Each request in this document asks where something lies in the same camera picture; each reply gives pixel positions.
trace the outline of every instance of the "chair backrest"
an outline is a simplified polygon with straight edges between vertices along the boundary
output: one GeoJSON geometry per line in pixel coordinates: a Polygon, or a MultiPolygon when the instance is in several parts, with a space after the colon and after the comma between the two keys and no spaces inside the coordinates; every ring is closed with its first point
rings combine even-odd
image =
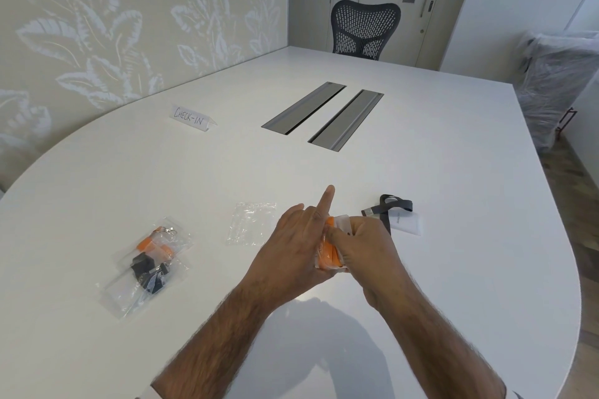
{"type": "Polygon", "coordinates": [[[340,0],[331,12],[333,53],[378,60],[400,17],[401,10],[394,3],[364,5],[340,0]]]}

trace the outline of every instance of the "door handle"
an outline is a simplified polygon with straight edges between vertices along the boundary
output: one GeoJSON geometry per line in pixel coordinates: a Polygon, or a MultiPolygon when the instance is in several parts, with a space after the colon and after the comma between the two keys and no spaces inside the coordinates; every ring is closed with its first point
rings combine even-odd
{"type": "Polygon", "coordinates": [[[424,3],[422,4],[422,10],[420,10],[420,17],[424,16],[424,9],[426,8],[426,2],[428,2],[428,0],[424,0],[424,3]]]}

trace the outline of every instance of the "wooden floor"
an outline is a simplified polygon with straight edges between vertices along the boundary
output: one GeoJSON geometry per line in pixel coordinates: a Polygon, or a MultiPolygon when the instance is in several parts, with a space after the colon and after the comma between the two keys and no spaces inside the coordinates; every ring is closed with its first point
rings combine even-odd
{"type": "Polygon", "coordinates": [[[582,292],[580,339],[559,399],[599,399],[599,190],[565,140],[541,161],[572,244],[582,292]]]}

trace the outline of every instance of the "botanical wallpaper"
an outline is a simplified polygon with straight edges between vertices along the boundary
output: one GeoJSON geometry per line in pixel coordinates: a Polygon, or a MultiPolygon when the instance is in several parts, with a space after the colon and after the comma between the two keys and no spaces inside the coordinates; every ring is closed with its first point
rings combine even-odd
{"type": "Polygon", "coordinates": [[[0,188],[102,114],[287,44],[287,0],[0,0],[0,188]]]}

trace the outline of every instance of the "shirt cuff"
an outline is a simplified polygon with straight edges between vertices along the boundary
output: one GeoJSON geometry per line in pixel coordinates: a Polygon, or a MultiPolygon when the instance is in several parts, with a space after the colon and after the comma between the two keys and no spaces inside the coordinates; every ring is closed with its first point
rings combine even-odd
{"type": "Polygon", "coordinates": [[[137,399],[162,399],[154,388],[147,387],[146,390],[137,399]]]}

